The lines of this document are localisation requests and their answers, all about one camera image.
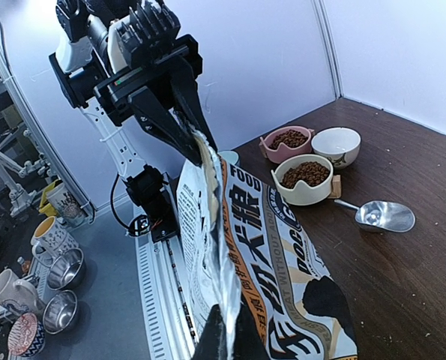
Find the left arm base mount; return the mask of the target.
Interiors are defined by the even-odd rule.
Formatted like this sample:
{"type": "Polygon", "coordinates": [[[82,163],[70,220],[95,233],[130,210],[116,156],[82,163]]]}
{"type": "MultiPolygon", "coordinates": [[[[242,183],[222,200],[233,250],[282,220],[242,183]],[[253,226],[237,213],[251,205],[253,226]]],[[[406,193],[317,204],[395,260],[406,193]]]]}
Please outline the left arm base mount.
{"type": "Polygon", "coordinates": [[[141,207],[133,209],[136,211],[135,218],[128,225],[126,236],[148,236],[152,243],[158,243],[179,235],[178,222],[172,210],[162,217],[151,219],[141,207]]]}

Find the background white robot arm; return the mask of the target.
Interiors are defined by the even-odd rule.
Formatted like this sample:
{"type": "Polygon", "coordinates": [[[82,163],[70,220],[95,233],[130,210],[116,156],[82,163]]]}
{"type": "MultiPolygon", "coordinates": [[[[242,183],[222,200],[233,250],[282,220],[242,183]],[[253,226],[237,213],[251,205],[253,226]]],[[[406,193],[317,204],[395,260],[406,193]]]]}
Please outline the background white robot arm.
{"type": "Polygon", "coordinates": [[[12,218],[20,216],[42,197],[41,190],[28,191],[19,182],[20,179],[25,179],[34,174],[44,179],[47,184],[57,179],[57,175],[51,169],[49,159],[40,150],[32,132],[26,127],[18,127],[16,131],[9,133],[6,137],[0,135],[0,184],[8,189],[9,215],[12,218]],[[19,163],[1,150],[2,147],[19,135],[28,140],[37,150],[35,160],[28,159],[19,163]]]}

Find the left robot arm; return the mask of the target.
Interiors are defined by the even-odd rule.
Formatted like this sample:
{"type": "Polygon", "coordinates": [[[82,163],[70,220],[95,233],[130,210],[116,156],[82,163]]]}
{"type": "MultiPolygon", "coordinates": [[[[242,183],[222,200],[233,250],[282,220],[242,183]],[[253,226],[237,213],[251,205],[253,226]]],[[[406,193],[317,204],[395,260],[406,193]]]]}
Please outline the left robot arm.
{"type": "Polygon", "coordinates": [[[199,45],[180,35],[163,1],[58,1],[63,36],[49,62],[67,101],[97,128],[133,204],[143,210],[127,234],[160,241],[178,233],[166,180],[131,145],[123,124],[201,164],[194,131],[212,140],[198,95],[199,45]]]}

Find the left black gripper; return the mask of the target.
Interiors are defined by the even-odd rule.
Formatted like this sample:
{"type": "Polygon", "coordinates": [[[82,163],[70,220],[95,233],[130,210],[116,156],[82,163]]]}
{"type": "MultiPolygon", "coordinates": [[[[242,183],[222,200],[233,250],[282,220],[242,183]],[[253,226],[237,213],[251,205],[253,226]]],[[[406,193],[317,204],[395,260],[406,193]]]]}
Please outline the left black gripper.
{"type": "Polygon", "coordinates": [[[121,126],[135,115],[140,127],[170,145],[194,165],[202,164],[192,128],[213,149],[216,142],[205,120],[197,89],[202,74],[199,44],[190,34],[175,41],[173,51],[151,67],[119,71],[94,87],[94,96],[112,123],[121,126]],[[168,109],[182,116],[178,123],[168,109]]]}

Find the metal food scoop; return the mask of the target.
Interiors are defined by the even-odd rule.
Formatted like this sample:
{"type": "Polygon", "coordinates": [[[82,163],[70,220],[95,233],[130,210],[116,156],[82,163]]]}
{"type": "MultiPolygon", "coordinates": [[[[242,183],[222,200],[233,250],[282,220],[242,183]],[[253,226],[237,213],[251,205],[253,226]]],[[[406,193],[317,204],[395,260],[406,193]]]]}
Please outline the metal food scoop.
{"type": "Polygon", "coordinates": [[[407,233],[416,224],[414,212],[398,202],[372,200],[361,206],[352,205],[341,199],[334,203],[355,211],[355,222],[365,231],[373,233],[407,233]]]}

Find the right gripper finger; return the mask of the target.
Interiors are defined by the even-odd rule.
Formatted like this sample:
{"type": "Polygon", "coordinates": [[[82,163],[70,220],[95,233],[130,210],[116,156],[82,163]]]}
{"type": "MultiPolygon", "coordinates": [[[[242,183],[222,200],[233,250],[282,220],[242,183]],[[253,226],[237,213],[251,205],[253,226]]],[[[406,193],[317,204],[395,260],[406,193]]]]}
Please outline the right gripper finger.
{"type": "Polygon", "coordinates": [[[211,308],[208,320],[192,356],[193,360],[213,359],[269,359],[260,340],[256,324],[246,304],[242,304],[236,322],[236,337],[232,355],[228,358],[226,347],[226,327],[219,305],[211,308]]]}

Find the pet food bag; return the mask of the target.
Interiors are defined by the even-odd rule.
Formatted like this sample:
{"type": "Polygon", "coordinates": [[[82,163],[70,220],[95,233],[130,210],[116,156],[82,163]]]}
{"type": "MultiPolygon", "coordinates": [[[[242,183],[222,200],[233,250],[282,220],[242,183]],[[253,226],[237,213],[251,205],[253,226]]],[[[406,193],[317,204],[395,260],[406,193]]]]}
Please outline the pet food bag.
{"type": "Polygon", "coordinates": [[[219,305],[229,358],[246,304],[269,359],[356,359],[346,297],[290,207],[193,135],[202,164],[184,163],[176,199],[199,337],[219,305]]]}

